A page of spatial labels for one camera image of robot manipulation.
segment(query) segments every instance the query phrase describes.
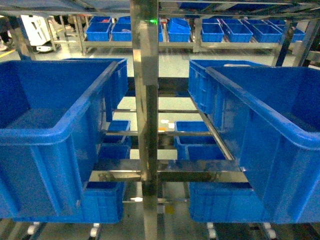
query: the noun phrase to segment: shelf rack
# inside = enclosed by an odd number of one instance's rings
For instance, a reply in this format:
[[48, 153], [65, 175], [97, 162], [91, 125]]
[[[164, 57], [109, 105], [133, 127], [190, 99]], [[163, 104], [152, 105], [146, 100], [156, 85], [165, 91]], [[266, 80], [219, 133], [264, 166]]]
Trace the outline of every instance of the shelf rack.
[[[119, 164], [113, 168], [104, 168], [105, 166], [96, 165], [92, 173], [94, 180], [100, 181], [138, 181], [142, 183], [142, 197], [144, 209], [144, 233], [146, 240], [156, 240], [158, 231], [157, 206], [158, 196], [161, 192], [161, 182], [189, 182], [189, 181], [215, 181], [215, 182], [246, 182], [247, 179], [241, 172], [240, 168], [234, 161], [233, 156], [226, 148], [219, 134], [212, 126], [207, 116], [201, 112], [200, 115], [206, 125], [209, 133], [215, 138], [222, 152], [226, 156], [226, 160], [219, 161], [214, 168], [206, 169], [203, 165], [197, 165], [194, 162], [186, 162], [185, 165], [175, 165], [174, 160], [162, 161], [158, 160], [157, 150], [160, 145], [160, 140], [172, 135], [186, 134], [183, 132], [158, 133], [158, 97], [161, 95], [173, 94], [175, 89], [176, 79], [171, 78], [171, 81], [165, 81], [158, 78], [159, 66], [159, 48], [170, 43], [158, 44], [158, 25], [154, 20], [159, 17], [198, 17], [195, 19], [195, 39], [196, 43], [200, 43], [197, 47], [209, 47], [205, 43], [201, 43], [200, 28], [202, 18], [211, 16], [225, 17], [248, 17], [250, 19], [287, 19], [287, 30], [284, 31], [282, 41], [276, 46], [276, 53], [273, 66], [282, 66], [284, 58], [287, 54], [291, 43], [293, 32], [297, 21], [310, 20], [305, 38], [298, 51], [295, 59], [295, 66], [308, 66], [310, 60], [319, 59], [319, 53], [315, 53], [314, 48], [319, 44], [320, 32], [320, 10], [316, 0], [205, 0], [201, 3], [210, 3], [209, 7], [204, 10], [181, 10], [177, 3], [188, 2], [196, 3], [196, 0], [130, 0], [119, 1], [127, 4], [127, 8], [100, 8], [96, 9], [94, 0], [73, 0], [66, 2], [74, 4], [72, 8], [61, 7], [17, 7], [4, 6], [0, 7], [0, 15], [9, 16], [10, 32], [13, 41], [16, 43], [16, 48], [22, 60], [36, 60], [32, 47], [26, 35], [26, 31], [22, 24], [19, 15], [37, 15], [39, 13], [47, 13], [51, 15], [63, 14], [89, 14], [93, 16], [116, 16], [121, 14], [130, 14], [132, 23], [132, 53], [134, 67], [134, 83], [135, 83], [135, 98], [136, 98], [136, 113], [137, 113], [137, 132], [107, 132], [106, 134], [124, 134], [138, 137], [138, 148], [140, 160], [127, 159], [119, 160]], [[248, 10], [229, 10], [235, 4], [266, 4], [270, 7], [248, 11]], [[84, 39], [84, 36], [79, 31], [80, 21], [75, 21], [78, 26], [78, 34]], [[120, 48], [131, 48], [131, 43], [117, 43]], [[221, 45], [210, 47], [230, 48], [229, 43], [220, 43]], [[181, 45], [172, 44], [173, 48], [181, 48]], [[203, 135], [208, 133], [191, 132], [193, 136]], [[165, 170], [167, 164], [171, 164], [173, 170]], [[232, 179], [225, 173], [233, 175]]]

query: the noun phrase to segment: plastic bin handle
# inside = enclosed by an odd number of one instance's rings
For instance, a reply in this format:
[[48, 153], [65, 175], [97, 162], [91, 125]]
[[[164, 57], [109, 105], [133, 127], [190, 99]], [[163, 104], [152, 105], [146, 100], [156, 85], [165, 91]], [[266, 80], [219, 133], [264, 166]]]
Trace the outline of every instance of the plastic bin handle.
[[206, 72], [216, 81], [222, 84], [225, 88], [227, 88], [230, 92], [232, 92], [243, 103], [248, 105], [259, 116], [264, 118], [290, 142], [304, 149], [320, 150], [320, 133], [307, 132], [301, 129], [289, 119], [274, 110], [272, 107], [270, 107], [212, 67], [207, 67]]

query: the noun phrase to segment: metal vertical post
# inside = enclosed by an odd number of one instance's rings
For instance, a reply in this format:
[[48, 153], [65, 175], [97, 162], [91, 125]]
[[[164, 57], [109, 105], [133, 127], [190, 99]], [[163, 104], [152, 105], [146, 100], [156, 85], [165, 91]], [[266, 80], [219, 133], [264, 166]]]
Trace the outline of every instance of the metal vertical post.
[[46, 28], [48, 29], [48, 32], [49, 32], [50, 42], [52, 44], [53, 51], [56, 52], [57, 51], [57, 46], [55, 44], [54, 34], [53, 34], [52, 29], [50, 27], [49, 21], [48, 21], [47, 18], [44, 18], [44, 21], [45, 21]]
[[158, 0], [131, 0], [130, 14], [144, 232], [157, 240]]
[[308, 67], [310, 61], [307, 60], [307, 56], [310, 51], [314, 51], [318, 48], [320, 42], [320, 20], [311, 20], [306, 29], [306, 33], [300, 49], [295, 57], [294, 67]]
[[285, 29], [282, 33], [281, 41], [278, 47], [275, 49], [272, 66], [281, 67], [284, 64], [287, 52], [289, 50], [289, 46], [295, 34], [296, 27], [296, 22], [292, 22], [292, 20], [288, 20], [286, 22]]
[[82, 38], [82, 24], [81, 24], [81, 20], [77, 17], [77, 16], [73, 16], [73, 22], [74, 22], [74, 27], [75, 27], [75, 31], [76, 34], [78, 35], [78, 39], [79, 39], [79, 43], [80, 43], [80, 47], [81, 47], [81, 52], [82, 55], [86, 54], [86, 50], [84, 49], [84, 40]]
[[22, 19], [17, 17], [8, 17], [9, 19], [9, 30], [12, 36], [15, 48], [19, 53], [21, 60], [36, 60], [34, 50], [30, 44], [24, 23]]

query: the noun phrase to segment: bin rim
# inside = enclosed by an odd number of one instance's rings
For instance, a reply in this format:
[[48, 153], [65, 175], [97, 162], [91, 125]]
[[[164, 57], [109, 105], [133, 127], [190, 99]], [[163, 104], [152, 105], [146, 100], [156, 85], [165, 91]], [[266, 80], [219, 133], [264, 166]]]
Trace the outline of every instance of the bin rim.
[[[26, 62], [30, 63], [30, 60], [14, 60], [10, 62]], [[39, 61], [41, 63], [52, 63], [53, 61]], [[55, 61], [61, 64], [77, 63], [79, 61], [63, 60]], [[111, 62], [111, 64], [92, 82], [92, 84], [81, 94], [81, 96], [72, 104], [72, 106], [64, 113], [60, 120], [52, 128], [19, 128], [8, 129], [0, 128], [0, 146], [25, 146], [25, 145], [53, 145], [65, 141], [71, 134], [72, 129], [76, 122], [82, 118], [89, 108], [91, 101], [94, 100], [99, 92], [102, 90], [103, 85], [108, 81], [117, 68], [120, 62], [105, 61], [99, 62]]]
[[[305, 69], [305, 67], [271, 67], [271, 66], [252, 66], [250, 68], [268, 68], [268, 69]], [[307, 68], [308, 71], [317, 71], [316, 69]], [[294, 145], [308, 150], [320, 150], [320, 132], [309, 132], [303, 130], [292, 121], [281, 115], [278, 111], [255, 97], [241, 86], [213, 69], [207, 67], [206, 72], [217, 80], [220, 84], [232, 92], [244, 104], [249, 106], [260, 117], [264, 118], [273, 126], [281, 135], [292, 142]]]

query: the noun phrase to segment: small blue bin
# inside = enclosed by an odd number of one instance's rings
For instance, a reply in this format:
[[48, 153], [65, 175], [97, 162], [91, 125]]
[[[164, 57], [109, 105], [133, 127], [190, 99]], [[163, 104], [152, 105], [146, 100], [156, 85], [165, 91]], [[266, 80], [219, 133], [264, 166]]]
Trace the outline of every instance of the small blue bin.
[[92, 23], [110, 23], [111, 18], [109, 16], [94, 16], [90, 20], [90, 24]]
[[109, 41], [110, 37], [110, 23], [93, 22], [86, 30], [88, 41], [105, 42]]
[[[113, 120], [108, 130], [109, 131], [130, 131], [131, 121], [126, 120]], [[105, 144], [121, 144], [131, 147], [131, 137], [123, 135], [106, 135], [103, 142]]]
[[259, 43], [278, 43], [282, 33], [271, 25], [253, 25], [251, 31]]
[[210, 89], [210, 77], [206, 73], [207, 67], [224, 67], [224, 66], [261, 66], [259, 63], [242, 60], [191, 60], [189, 67], [188, 91], [196, 102], [198, 108], [208, 114], [212, 120], [213, 115], [212, 95], [215, 91]]
[[220, 22], [218, 21], [217, 18], [204, 18], [202, 19], [203, 24], [219, 24]]
[[[282, 26], [282, 25], [277, 25], [276, 26], [277, 29], [282, 33], [286, 26]], [[294, 34], [293, 34], [293, 38], [292, 38], [292, 43], [295, 43], [296, 41], [303, 41], [305, 38], [305, 33], [301, 30], [299, 30], [298, 28], [295, 29]]]
[[258, 20], [258, 19], [247, 19], [247, 20], [242, 20], [243, 24], [246, 25], [248, 27], [248, 29], [250, 29], [250, 31], [253, 31], [253, 26], [254, 25], [268, 25], [268, 23], [266, 23], [263, 20]]
[[222, 29], [232, 43], [249, 43], [254, 35], [243, 24], [224, 24]]
[[266, 23], [271, 24], [271, 25], [286, 25], [285, 20], [266, 20]]
[[116, 42], [132, 41], [131, 24], [116, 23], [111, 30], [112, 40]]
[[206, 71], [216, 90], [213, 124], [273, 221], [319, 222], [320, 71]]
[[201, 37], [203, 42], [221, 43], [224, 35], [220, 24], [202, 24]]
[[[109, 159], [129, 159], [130, 147], [110, 144], [99, 154], [101, 161]], [[80, 207], [69, 216], [45, 216], [14, 218], [17, 222], [41, 223], [101, 223], [116, 224], [123, 217], [123, 198], [126, 189], [124, 182], [89, 182], [83, 192]]]
[[175, 34], [190, 34], [191, 28], [186, 20], [174, 17], [169, 20], [168, 31]]
[[118, 18], [117, 24], [131, 24], [130, 16], [121, 16]]
[[163, 36], [163, 30], [162, 30], [162, 25], [161, 22], [159, 22], [159, 42], [163, 42], [164, 41], [164, 36]]
[[232, 19], [232, 18], [221, 18], [220, 19], [220, 23], [222, 25], [225, 25], [225, 24], [242, 24], [242, 22], [238, 19]]
[[98, 159], [105, 89], [118, 66], [106, 60], [0, 64], [1, 217], [76, 212]]
[[190, 182], [190, 216], [200, 223], [264, 223], [271, 219], [249, 183]]
[[[176, 121], [175, 131], [183, 132], [208, 132], [208, 128], [203, 121]], [[178, 160], [186, 159], [186, 146], [190, 145], [216, 145], [212, 136], [174, 136], [174, 146], [177, 149]]]

